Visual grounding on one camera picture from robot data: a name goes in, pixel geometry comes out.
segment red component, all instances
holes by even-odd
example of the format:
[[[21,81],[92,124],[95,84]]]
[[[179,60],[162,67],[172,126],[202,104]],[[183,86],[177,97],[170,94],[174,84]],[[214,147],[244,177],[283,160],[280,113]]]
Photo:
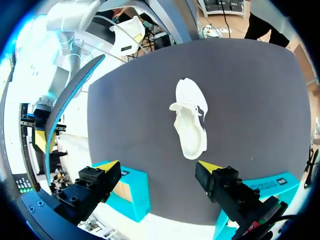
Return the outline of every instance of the red component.
[[[250,227],[247,229],[247,231],[244,232],[243,235],[246,235],[247,233],[250,233],[253,229],[259,227],[260,225],[261,225],[261,224],[260,224],[259,222],[254,221],[254,222],[250,225]]]

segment teal block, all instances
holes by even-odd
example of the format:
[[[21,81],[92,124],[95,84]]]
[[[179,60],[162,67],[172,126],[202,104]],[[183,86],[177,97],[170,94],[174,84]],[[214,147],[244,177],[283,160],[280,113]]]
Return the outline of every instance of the teal block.
[[[110,161],[104,161],[93,164],[92,167],[98,168],[99,166],[108,163],[110,163]],[[151,211],[148,175],[145,172],[122,165],[121,174],[122,177],[119,182],[129,186],[132,202],[127,201],[112,192],[106,201],[106,204],[127,218],[140,222]]]
[[[290,172],[281,173],[274,176],[268,176],[252,180],[244,180],[244,184],[252,189],[260,190],[260,200],[267,199],[271,196],[278,196],[279,201],[290,205],[300,182]],[[215,223],[214,240],[229,240],[235,233],[235,227],[226,226],[229,218],[221,210],[221,213]]]

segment black pants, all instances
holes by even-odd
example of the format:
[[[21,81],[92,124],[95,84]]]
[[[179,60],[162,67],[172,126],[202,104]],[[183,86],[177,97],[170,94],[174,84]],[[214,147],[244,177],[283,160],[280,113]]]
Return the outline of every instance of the black pants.
[[[245,34],[245,39],[257,40],[263,35],[267,34],[271,30],[271,36],[269,43],[276,44],[281,47],[286,47],[289,44],[289,40],[280,32],[278,32],[273,26],[266,21],[258,18],[257,16],[250,13],[249,28]]]

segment cable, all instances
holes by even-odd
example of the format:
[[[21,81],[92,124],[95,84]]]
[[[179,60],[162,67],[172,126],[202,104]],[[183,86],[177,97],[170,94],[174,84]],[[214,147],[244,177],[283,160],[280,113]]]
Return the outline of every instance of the cable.
[[[296,220],[298,218],[298,215],[285,215],[285,216],[279,216],[277,218],[275,218],[274,220],[270,221],[270,222],[266,222],[270,225],[275,224],[279,221],[282,220]]]
[[[107,54],[107,55],[109,55],[109,56],[111,56],[111,57],[114,57],[115,59],[118,59],[119,61],[121,61],[121,62],[123,62],[123,63],[126,63],[126,61],[122,60],[121,58],[119,58],[119,57],[117,57],[117,56],[115,56],[115,55],[112,55],[111,53],[106,52],[106,51],[104,51],[104,50],[102,50],[102,49],[100,49],[100,48],[97,48],[97,47],[95,47],[95,46],[92,46],[91,44],[89,44],[89,43],[87,43],[87,42],[84,42],[84,44],[85,44],[85,45],[88,45],[88,46],[90,46],[90,47],[92,47],[92,48],[94,48],[94,49],[97,49],[97,50],[103,52],[104,54]]]
[[[213,27],[213,29],[214,29],[215,33],[216,33],[216,34],[218,34],[221,38],[223,38],[223,36],[222,36],[221,32],[220,32],[220,31],[218,31],[218,30],[215,28],[215,26],[214,26],[211,22],[209,22],[209,19],[208,19],[207,17],[205,17],[205,16],[204,16],[204,18],[205,18],[205,20],[208,22],[208,24],[209,24],[211,27]]]
[[[99,18],[99,19],[103,19],[108,21],[109,23],[111,23],[112,25],[120,28],[125,34],[127,34],[136,44],[138,44],[138,46],[144,51],[144,53],[148,53],[148,51],[139,43],[137,42],[129,33],[127,33],[122,27],[120,27],[118,24],[116,24],[115,22],[113,22],[112,20],[106,18],[105,16],[100,16],[100,15],[95,15],[94,18]]]
[[[223,12],[223,16],[224,16],[224,21],[225,21],[226,26],[228,27],[229,38],[231,38],[231,35],[230,35],[230,28],[229,28],[229,24],[227,23],[227,18],[226,18],[226,13],[225,13],[225,8],[224,8],[224,5],[222,4],[222,0],[220,0],[220,3],[221,3],[221,6],[222,6],[222,12]]]

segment white sneaker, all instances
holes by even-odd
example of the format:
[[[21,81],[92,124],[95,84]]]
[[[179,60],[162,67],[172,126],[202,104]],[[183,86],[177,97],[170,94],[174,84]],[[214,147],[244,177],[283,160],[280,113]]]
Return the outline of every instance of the white sneaker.
[[[208,104],[204,94],[194,81],[189,78],[181,79],[175,88],[175,99],[177,103],[198,106],[203,112],[203,121],[205,121]]]
[[[169,107],[171,111],[176,111],[173,125],[179,135],[184,157],[194,160],[207,150],[204,120],[208,105],[200,88],[191,79],[180,80],[175,94],[176,102]]]

